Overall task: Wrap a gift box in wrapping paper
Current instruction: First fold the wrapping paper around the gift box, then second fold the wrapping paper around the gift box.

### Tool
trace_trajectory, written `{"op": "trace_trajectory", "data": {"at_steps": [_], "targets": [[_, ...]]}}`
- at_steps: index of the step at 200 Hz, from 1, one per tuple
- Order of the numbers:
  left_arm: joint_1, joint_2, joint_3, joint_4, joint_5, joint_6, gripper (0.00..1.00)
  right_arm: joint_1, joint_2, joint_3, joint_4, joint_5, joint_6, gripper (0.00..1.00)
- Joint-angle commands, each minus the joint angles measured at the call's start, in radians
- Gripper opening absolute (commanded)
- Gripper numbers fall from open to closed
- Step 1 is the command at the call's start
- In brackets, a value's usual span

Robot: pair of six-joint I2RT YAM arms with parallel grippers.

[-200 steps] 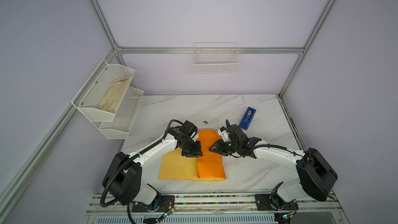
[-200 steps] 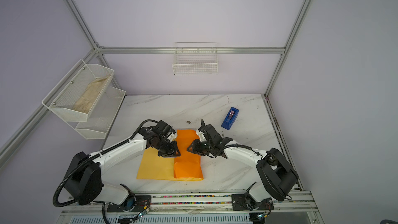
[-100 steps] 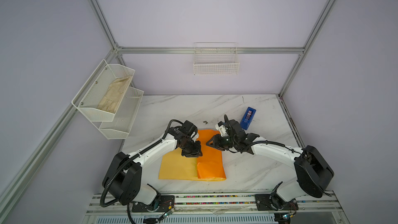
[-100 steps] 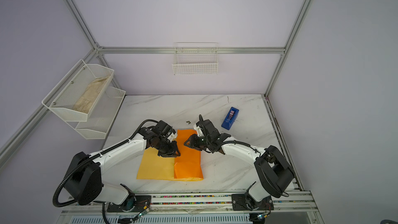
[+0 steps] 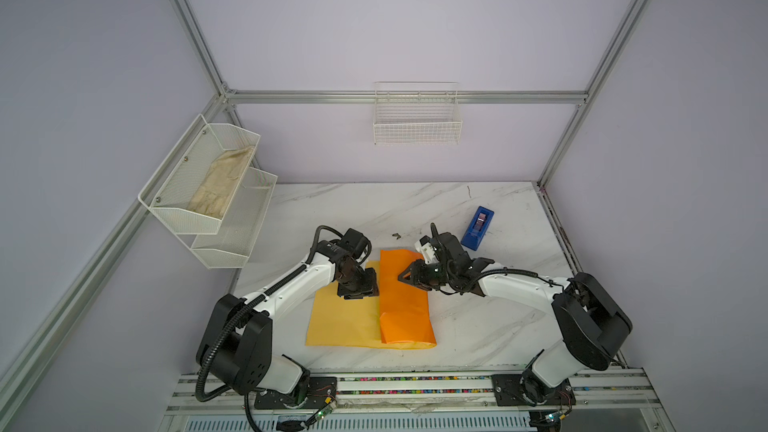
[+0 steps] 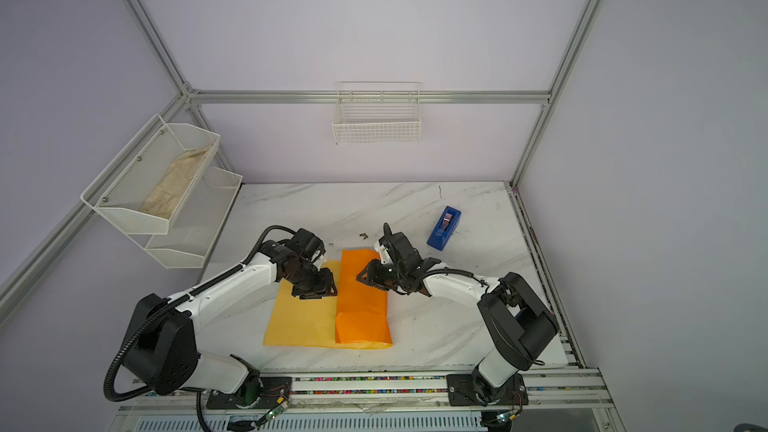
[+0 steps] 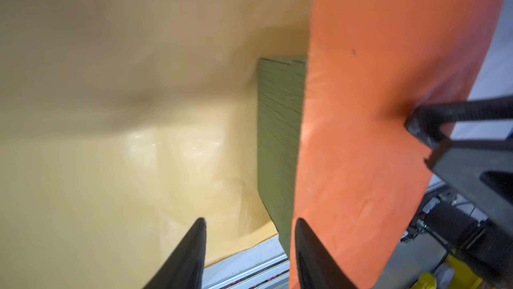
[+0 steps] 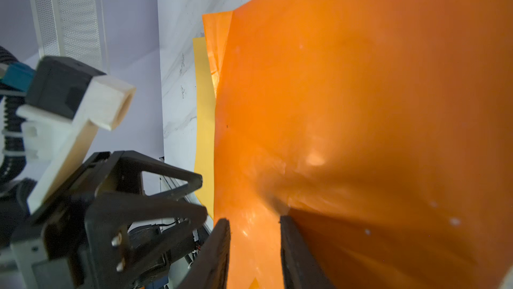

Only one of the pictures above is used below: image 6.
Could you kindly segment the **yellow orange wrapping paper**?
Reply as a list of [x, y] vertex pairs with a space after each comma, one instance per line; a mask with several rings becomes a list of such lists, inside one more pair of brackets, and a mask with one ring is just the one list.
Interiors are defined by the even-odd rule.
[[335, 297], [301, 300], [291, 295], [292, 285], [283, 281], [263, 344], [353, 350], [391, 347], [388, 294], [357, 281], [357, 275], [378, 257], [371, 249], [344, 250], [339, 261], [327, 261], [338, 288]]

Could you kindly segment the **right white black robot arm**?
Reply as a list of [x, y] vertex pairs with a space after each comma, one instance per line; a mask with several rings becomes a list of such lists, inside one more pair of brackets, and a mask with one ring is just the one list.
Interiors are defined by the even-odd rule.
[[492, 342], [492, 349], [472, 372], [479, 392], [495, 393], [514, 375], [541, 365], [541, 353], [559, 335], [554, 313], [516, 272], [482, 276], [423, 257], [404, 233], [393, 231], [388, 223], [374, 250], [379, 256], [358, 273], [358, 282], [398, 295], [419, 293], [477, 309]]

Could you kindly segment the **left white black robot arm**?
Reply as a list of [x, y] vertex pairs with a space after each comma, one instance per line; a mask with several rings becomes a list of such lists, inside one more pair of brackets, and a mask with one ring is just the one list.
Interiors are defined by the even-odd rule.
[[284, 227], [287, 238], [262, 232], [246, 257], [229, 269], [182, 292], [149, 294], [135, 306], [122, 344], [103, 383], [105, 397], [120, 402], [148, 392], [211, 390], [254, 402], [263, 388], [260, 371], [236, 354], [209, 353], [198, 335], [245, 297], [286, 281], [301, 300], [337, 295], [334, 275], [324, 265], [324, 242], [307, 229]]

